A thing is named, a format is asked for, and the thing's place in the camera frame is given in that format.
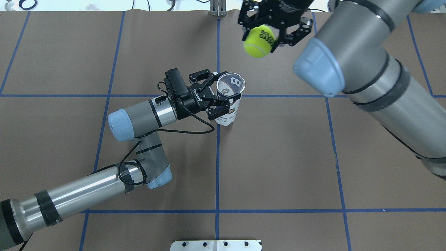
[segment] soda cup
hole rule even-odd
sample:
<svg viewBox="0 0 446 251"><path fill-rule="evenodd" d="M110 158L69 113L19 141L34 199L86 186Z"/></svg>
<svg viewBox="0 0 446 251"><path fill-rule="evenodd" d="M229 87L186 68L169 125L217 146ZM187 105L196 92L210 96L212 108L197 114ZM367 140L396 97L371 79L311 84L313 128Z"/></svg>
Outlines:
<svg viewBox="0 0 446 251"><path fill-rule="evenodd" d="M229 97L237 93L242 93L245 89L245 80L242 76L236 73L226 73L219 77L217 80L217 95L220 97ZM240 99L234 102L233 99L230 99L229 102L231 106L229 107L229 112L221 117L218 117L215 121L217 124L222 126L230 125L237 116L237 111L240 105Z"/></svg>

